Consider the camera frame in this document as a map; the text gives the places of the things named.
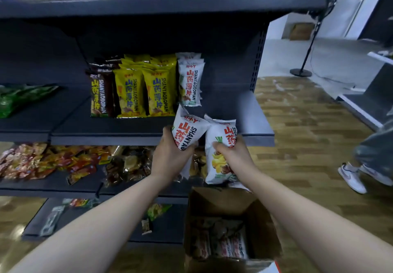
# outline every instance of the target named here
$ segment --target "fan pole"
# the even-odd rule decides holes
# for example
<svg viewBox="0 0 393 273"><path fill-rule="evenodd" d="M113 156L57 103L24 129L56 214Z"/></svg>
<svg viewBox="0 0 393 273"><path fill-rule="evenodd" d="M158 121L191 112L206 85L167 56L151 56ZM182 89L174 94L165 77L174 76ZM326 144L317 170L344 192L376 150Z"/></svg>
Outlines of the fan pole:
<svg viewBox="0 0 393 273"><path fill-rule="evenodd" d="M312 72L310 72L309 70L305 70L304 66L306 65L308 55L310 55L312 44L314 43L315 37L317 36L317 33L318 33L319 28L321 26L321 23L322 23L322 21L318 20L317 24L315 25L315 30L314 30L314 34L312 36L312 41L311 41L310 47L307 50L307 55L304 58L302 67L301 68L292 68L289 71L292 75L295 75L296 77L311 77L312 76Z"/></svg>

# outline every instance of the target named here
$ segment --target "cardboard box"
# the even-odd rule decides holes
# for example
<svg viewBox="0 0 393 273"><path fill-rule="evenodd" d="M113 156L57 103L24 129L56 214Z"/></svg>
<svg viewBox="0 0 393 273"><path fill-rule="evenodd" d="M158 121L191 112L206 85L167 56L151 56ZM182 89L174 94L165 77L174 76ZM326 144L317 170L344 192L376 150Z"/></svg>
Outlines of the cardboard box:
<svg viewBox="0 0 393 273"><path fill-rule="evenodd" d="M309 40L314 26L314 23L295 23L289 35L289 40Z"/></svg>
<svg viewBox="0 0 393 273"><path fill-rule="evenodd" d="M231 258L193 259L191 256L190 217L222 217L243 220L249 260ZM237 188L193 188L189 195L185 221L184 249L186 273L259 272L269 267L282 249L267 209L250 192Z"/></svg>

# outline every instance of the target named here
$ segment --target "shoe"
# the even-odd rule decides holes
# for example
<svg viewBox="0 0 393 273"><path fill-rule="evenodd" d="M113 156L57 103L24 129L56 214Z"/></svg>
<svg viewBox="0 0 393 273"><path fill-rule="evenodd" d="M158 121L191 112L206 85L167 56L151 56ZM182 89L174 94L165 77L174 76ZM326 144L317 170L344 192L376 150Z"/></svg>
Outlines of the shoe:
<svg viewBox="0 0 393 273"><path fill-rule="evenodd" d="M367 192L366 187L364 187L363 183L359 179L358 172L352 172L346 169L346 164L343 163L342 166L338 168L338 173L343 177L345 182L351 187L354 191L365 194Z"/></svg>
<svg viewBox="0 0 393 273"><path fill-rule="evenodd" d="M393 186L393 181L388 176L382 175L380 172L377 172L366 165L362 165L360 170L384 185Z"/></svg>

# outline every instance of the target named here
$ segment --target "white shelf edge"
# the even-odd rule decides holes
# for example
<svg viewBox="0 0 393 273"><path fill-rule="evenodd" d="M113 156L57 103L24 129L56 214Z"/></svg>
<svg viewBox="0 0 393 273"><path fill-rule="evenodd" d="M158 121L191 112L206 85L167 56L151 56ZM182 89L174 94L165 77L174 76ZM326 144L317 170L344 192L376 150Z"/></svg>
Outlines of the white shelf edge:
<svg viewBox="0 0 393 273"><path fill-rule="evenodd" d="M378 54L375 53L375 52L369 52L369 53L367 54L367 56L370 56L370 57L373 57L373 58L375 58L375 59L378 59L379 61L382 61L382 62L384 62L384 63L388 63L388 64L390 64L390 65L393 65L393 59L390 59L390 58L388 58L388 57L384 57L384 56L378 55Z"/></svg>
<svg viewBox="0 0 393 273"><path fill-rule="evenodd" d="M381 128L383 124L376 120L374 117L372 117L370 114L365 112L361 107L359 107L357 104L355 104L353 101L351 101L348 97L346 97L344 94L341 94L339 96L343 101L345 101L347 104L349 104L351 107L353 107L357 112L359 112L362 116L364 116L368 121L373 123L376 127Z"/></svg>

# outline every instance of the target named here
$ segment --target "standing fan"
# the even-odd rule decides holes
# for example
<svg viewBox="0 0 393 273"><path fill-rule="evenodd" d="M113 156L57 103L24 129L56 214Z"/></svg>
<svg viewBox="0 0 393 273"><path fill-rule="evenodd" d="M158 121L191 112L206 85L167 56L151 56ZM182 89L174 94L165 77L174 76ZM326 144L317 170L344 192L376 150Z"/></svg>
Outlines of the standing fan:
<svg viewBox="0 0 393 273"><path fill-rule="evenodd" d="M333 10L334 6L336 5L337 0L326 0L327 1L327 8L324 9L323 11L316 12L316 11L309 11L308 14L314 19L317 20L317 24L315 25L315 30L314 30L314 35L312 36L312 41L310 44L310 47L308 48L306 58L303 61L303 65L301 68L293 68L289 72L292 75L295 75L297 77L311 77L312 72L309 70L305 70L304 66L306 65L308 55L310 55L312 44L314 43L315 37L317 36L317 33L321 27L322 20L326 18Z"/></svg>

